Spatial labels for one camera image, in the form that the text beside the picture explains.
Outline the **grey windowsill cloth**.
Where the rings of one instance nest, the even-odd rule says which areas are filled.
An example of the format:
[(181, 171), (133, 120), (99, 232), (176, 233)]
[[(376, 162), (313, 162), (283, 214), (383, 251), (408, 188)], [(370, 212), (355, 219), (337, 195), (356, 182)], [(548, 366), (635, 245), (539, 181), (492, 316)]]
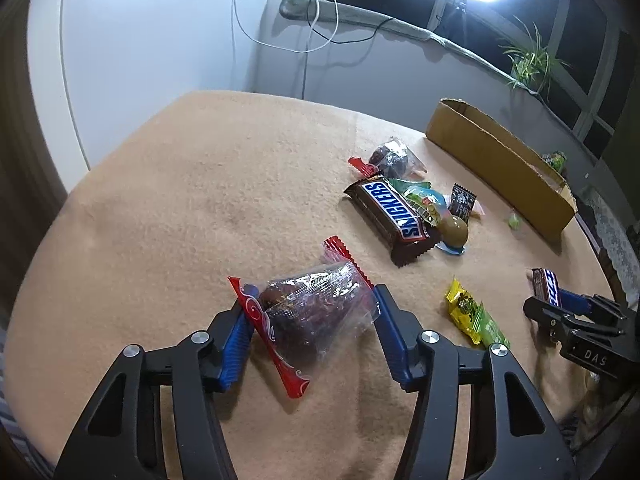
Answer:
[[(338, 19), (340, 20), (340, 26), (349, 25), (361, 28), (377, 29), (379, 32), (390, 32), (401, 38), (405, 38), (417, 42), (429, 42), (434, 41), (442, 48), (448, 50), (456, 55), (463, 56), (474, 62), (477, 62), (488, 72), (495, 73), (507, 84), (514, 83), (514, 79), (505, 73), (503, 70), (499, 70), (496, 66), (493, 66), (484, 58), (473, 53), (472, 51), (460, 47), (453, 41), (444, 37), (436, 35), (434, 32), (430, 32), (427, 29), (411, 25), (404, 21), (398, 20), (398, 18), (391, 18), (384, 14), (379, 14), (373, 11), (357, 8), (356, 6), (349, 6), (348, 4), (329, 2), (326, 0), (320, 1), (320, 23), (332, 23), (335, 21), (335, 12), (338, 12)], [(528, 89), (521, 84), (517, 84), (514, 88), (521, 88), (528, 91)]]

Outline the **potted spider plant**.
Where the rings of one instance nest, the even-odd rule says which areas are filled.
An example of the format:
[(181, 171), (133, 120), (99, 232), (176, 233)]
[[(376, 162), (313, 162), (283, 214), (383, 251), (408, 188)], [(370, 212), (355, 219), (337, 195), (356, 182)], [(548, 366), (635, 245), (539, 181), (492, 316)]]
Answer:
[(536, 23), (533, 23), (534, 31), (531, 32), (520, 18), (516, 16), (515, 19), (526, 33), (526, 46), (500, 44), (503, 54), (511, 62), (511, 77), (514, 79), (512, 87), (521, 84), (537, 94), (549, 91), (552, 70), (558, 67), (567, 68), (570, 64), (556, 58), (549, 52), (549, 47), (542, 44), (541, 33)]

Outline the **tan table cloth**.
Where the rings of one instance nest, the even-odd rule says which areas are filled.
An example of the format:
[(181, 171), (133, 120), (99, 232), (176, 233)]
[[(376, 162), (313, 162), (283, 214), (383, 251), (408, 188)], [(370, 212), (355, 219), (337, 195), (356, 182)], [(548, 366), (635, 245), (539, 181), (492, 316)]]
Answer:
[[(484, 217), (459, 257), (431, 250), (395, 266), (344, 196), (352, 156), (397, 136), (432, 185), (472, 191)], [(553, 248), (422, 132), (350, 110), (230, 91), (192, 92), (165, 107), (78, 183), (41, 242), (6, 338), (6, 400), (50, 462), (127, 344), (176, 344), (233, 304), (230, 278), (263, 282), (313, 266), (325, 238), (344, 240), (372, 281), (457, 344), (444, 297), (452, 280), (480, 300), (556, 417), (586, 391), (584, 370), (538, 349), (522, 307), (528, 270), (545, 266), (574, 292), (607, 295), (577, 223)]]

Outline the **long cardboard box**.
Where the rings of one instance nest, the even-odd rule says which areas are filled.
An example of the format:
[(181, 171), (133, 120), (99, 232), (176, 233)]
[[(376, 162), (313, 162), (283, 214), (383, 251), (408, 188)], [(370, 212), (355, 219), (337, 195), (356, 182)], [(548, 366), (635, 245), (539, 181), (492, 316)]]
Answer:
[(577, 211), (570, 187), (508, 129), (467, 102), (442, 99), (426, 136), (490, 185), (547, 242), (561, 239)]

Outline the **black small packet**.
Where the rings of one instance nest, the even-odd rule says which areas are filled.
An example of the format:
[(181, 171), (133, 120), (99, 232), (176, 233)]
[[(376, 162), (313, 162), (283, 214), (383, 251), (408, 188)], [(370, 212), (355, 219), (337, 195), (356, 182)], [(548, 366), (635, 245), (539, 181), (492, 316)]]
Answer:
[(476, 195), (460, 184), (455, 183), (451, 190), (448, 210), (450, 214), (460, 218), (465, 223), (469, 222)]

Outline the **green snack bag background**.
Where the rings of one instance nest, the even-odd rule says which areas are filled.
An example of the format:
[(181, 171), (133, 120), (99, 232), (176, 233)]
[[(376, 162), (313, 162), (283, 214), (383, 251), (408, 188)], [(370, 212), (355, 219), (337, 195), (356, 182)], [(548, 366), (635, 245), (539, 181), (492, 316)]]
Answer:
[(541, 158), (558, 174), (564, 174), (567, 158), (563, 152), (555, 151), (546, 153), (543, 154)]

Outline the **brown Snickers bar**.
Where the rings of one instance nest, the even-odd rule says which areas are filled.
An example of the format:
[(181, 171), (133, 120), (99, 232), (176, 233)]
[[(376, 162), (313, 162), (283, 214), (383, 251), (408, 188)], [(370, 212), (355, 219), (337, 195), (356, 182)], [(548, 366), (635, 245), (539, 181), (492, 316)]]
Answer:
[(442, 240), (382, 174), (354, 182), (344, 193), (386, 241), (396, 266), (412, 263)]

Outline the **small green candy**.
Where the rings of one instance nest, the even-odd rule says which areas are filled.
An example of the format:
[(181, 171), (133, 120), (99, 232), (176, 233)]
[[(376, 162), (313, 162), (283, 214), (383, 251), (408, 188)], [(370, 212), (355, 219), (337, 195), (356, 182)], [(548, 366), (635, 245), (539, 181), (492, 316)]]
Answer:
[(521, 218), (515, 212), (511, 212), (508, 218), (508, 226), (510, 226), (510, 229), (512, 231), (518, 231), (521, 229), (521, 224)]

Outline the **small Snickers bar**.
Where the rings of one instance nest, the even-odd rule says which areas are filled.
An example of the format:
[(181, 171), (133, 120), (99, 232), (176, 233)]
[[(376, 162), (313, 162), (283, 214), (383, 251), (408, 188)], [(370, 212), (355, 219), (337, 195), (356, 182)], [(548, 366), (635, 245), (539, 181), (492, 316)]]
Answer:
[(559, 283), (553, 271), (546, 268), (530, 269), (527, 278), (533, 286), (536, 298), (555, 307), (561, 305)]

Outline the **yellow green candy packet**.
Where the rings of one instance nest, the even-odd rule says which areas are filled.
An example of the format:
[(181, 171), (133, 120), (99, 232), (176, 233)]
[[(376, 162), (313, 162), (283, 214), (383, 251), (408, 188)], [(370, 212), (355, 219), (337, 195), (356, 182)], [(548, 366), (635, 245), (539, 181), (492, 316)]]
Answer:
[(452, 322), (474, 346), (489, 348), (492, 344), (503, 344), (506, 348), (511, 347), (484, 304), (476, 301), (456, 278), (449, 286), (446, 301)]

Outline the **clear red-ended snack bag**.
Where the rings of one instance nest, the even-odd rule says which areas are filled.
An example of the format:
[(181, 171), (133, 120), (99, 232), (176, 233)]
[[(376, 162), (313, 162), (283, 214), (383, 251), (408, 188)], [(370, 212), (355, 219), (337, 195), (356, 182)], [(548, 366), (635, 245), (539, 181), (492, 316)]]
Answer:
[(228, 281), (291, 399), (305, 394), (334, 347), (381, 313), (372, 283), (336, 235), (323, 241), (321, 262), (311, 269), (262, 286)]

